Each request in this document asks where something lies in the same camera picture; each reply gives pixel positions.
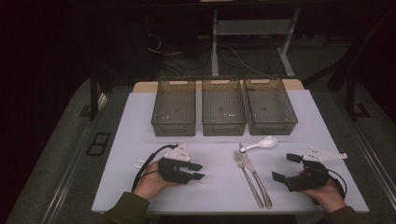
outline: cable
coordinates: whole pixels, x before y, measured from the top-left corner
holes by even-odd
[[[241,63],[242,63],[247,69],[249,69],[249,70],[251,70],[251,71],[253,71],[253,72],[255,72],[255,73],[261,74],[261,75],[263,75],[263,76],[270,77],[269,75],[266,75],[266,74],[264,74],[263,72],[257,71],[256,69],[253,69],[253,68],[249,67],[247,64],[245,64],[245,62],[241,59],[241,57],[239,57],[239,55],[238,55],[232,48],[230,48],[230,47],[228,47],[228,46],[224,46],[224,47],[226,47],[227,49],[230,49],[230,50],[233,52],[233,54],[235,54],[235,56],[239,59],[239,61],[241,61]]]
[[[343,177],[341,177],[341,176],[340,176],[339,174],[337,174],[335,171],[330,170],[330,169],[327,169],[327,170],[330,171],[330,172],[332,172],[332,173],[334,173],[335,175],[338,175],[338,177],[340,177],[341,180],[344,182],[345,190],[344,190],[344,195],[343,195],[343,197],[345,198],[345,197],[347,196],[347,182],[344,180]]]
[[[184,54],[183,51],[176,51],[176,52],[170,52],[170,53],[165,53],[165,56],[172,56],[172,55],[180,55],[180,54]]]
[[[179,74],[175,73],[174,71],[170,70],[170,69],[167,68],[167,67],[163,67],[163,66],[160,66],[160,65],[158,65],[158,66],[159,66],[161,69],[163,69],[165,72],[168,71],[168,72],[172,73],[175,77],[178,77],[179,75],[183,76],[183,74],[181,74],[178,70],[177,70],[177,72],[178,72]]]
[[[245,68],[245,66],[234,66],[234,65],[232,65],[232,64],[230,64],[230,63],[227,63],[227,62],[223,59],[223,57],[221,56],[220,51],[218,51],[218,58],[219,58],[222,62],[224,62],[226,65],[228,65],[228,66],[230,66],[230,67],[232,67],[232,68]]]
[[[169,60],[169,59],[165,59],[164,62],[173,63],[173,64],[175,64],[177,67],[179,67],[179,68],[181,68],[181,69],[183,69],[183,70],[186,69],[186,67],[184,67],[184,66],[181,65],[180,63],[175,63],[174,61],[171,61],[171,60]]]
[[[160,48],[160,46],[161,46],[161,39],[157,36],[157,35],[148,35],[148,36],[154,36],[154,37],[156,37],[157,38],[157,40],[158,40],[158,46],[157,46],[157,48],[156,49],[159,49]]]
[[[133,186],[132,186],[132,191],[134,191],[134,189],[136,188],[137,184],[139,183],[140,178],[142,177],[143,172],[146,170],[146,168],[149,166],[149,164],[152,162],[152,160],[155,158],[155,156],[157,156],[157,154],[158,154],[160,151],[166,149],[167,147],[174,149],[174,148],[178,147],[178,144],[176,144],[176,145],[166,145],[166,146],[160,147],[160,148],[157,149],[157,151],[155,151],[154,153],[152,153],[152,154],[148,157],[148,159],[147,159],[146,162],[142,165],[142,168],[140,168],[139,172],[137,172],[137,175],[136,175],[136,177],[134,178],[134,184],[133,184]]]
[[[191,70],[192,71],[192,70],[198,70],[198,69],[206,67],[207,63],[209,62],[209,59],[210,59],[210,54],[208,54],[204,64],[202,64],[202,65],[200,65],[198,67],[195,67],[195,68],[188,68],[188,67],[185,67],[185,66],[181,65],[180,63],[176,63],[176,62],[173,62],[171,60],[166,60],[166,61],[169,62],[169,63],[176,64],[178,67],[182,68],[183,70]]]
[[[163,52],[160,52],[160,51],[158,51],[158,50],[155,50],[155,49],[148,49],[149,51],[151,51],[151,52],[154,52],[154,53],[159,53],[159,54],[163,54]]]
[[[178,73],[180,73],[181,76],[184,76],[184,67],[181,66],[181,64],[180,64],[180,65],[177,65],[177,66],[171,66],[171,65],[166,64],[165,62],[163,62],[163,65],[166,66],[167,68],[172,68],[172,69],[174,69],[175,71],[177,71]]]
[[[224,45],[224,44],[219,44],[219,47],[224,47],[224,48],[228,48],[228,46],[227,45]],[[234,53],[232,53],[232,52],[228,52],[228,51],[224,51],[224,52],[222,52],[224,55],[228,55],[228,56],[234,56]],[[241,56],[241,55],[247,55],[247,54],[249,54],[249,51],[247,50],[247,51],[245,51],[245,52],[239,52],[238,53],[238,55],[239,56]]]
[[[170,69],[172,69],[172,70],[174,70],[176,73],[178,73],[180,76],[184,76],[184,71],[183,72],[180,72],[180,71],[178,71],[175,67],[173,67],[173,66],[169,66],[169,65],[167,65],[167,64],[164,64],[164,66],[167,68],[167,70],[169,70],[170,71]]]

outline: human hand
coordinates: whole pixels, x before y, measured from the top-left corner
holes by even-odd
[[[148,200],[157,196],[164,189],[175,185],[178,183],[167,182],[163,179],[158,173],[158,161],[155,161],[146,168],[133,194]]]
[[[327,213],[335,212],[347,206],[336,185],[330,179],[320,189],[306,189],[300,192],[316,200]]]

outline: spoon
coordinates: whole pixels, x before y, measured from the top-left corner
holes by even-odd
[[[277,139],[271,135],[264,137],[260,142],[239,148],[239,151],[245,152],[254,147],[274,147],[277,144]]]

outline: knife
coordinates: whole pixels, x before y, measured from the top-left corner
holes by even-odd
[[[256,179],[257,183],[259,184],[260,191],[262,192],[262,197],[264,198],[264,203],[265,207],[267,208],[272,208],[272,202],[270,199],[270,196],[268,195],[267,191],[264,188],[264,185],[262,184],[262,181],[260,180],[259,176],[257,175],[256,170],[254,169],[253,163],[251,163],[250,158],[248,157],[248,154],[246,152],[242,152],[242,159],[244,159],[245,166],[250,170],[251,173],[253,173],[254,178]]]

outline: white table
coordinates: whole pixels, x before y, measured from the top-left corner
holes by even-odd
[[[138,172],[135,166],[141,165],[138,160],[146,160],[158,148],[176,143],[187,143],[191,162],[204,166],[200,173],[205,174],[203,180],[206,181],[206,186],[190,183],[187,186],[166,189],[151,200],[148,216],[231,213],[272,215],[321,211],[321,208],[313,205],[312,200],[305,195],[288,192],[286,186],[272,179],[271,173],[275,171],[292,176],[303,170],[301,163],[286,160],[287,153],[303,155],[310,147],[338,152],[309,91],[288,91],[299,120],[291,135],[278,136],[278,144],[271,149],[252,149],[248,152],[273,202],[272,209],[260,209],[243,172],[233,161],[233,152],[238,149],[239,142],[245,146],[258,142],[263,136],[250,135],[248,127],[243,136],[203,136],[202,98],[201,93],[197,92],[196,135],[156,137],[150,124],[156,97],[156,92],[152,90],[155,88],[151,88],[150,92],[136,90],[128,98],[92,211],[105,212],[114,206],[124,191],[131,190]],[[169,150],[161,152],[156,160]],[[346,203],[358,212],[368,212],[368,207],[344,161],[327,161],[323,164],[345,179],[348,187]]]

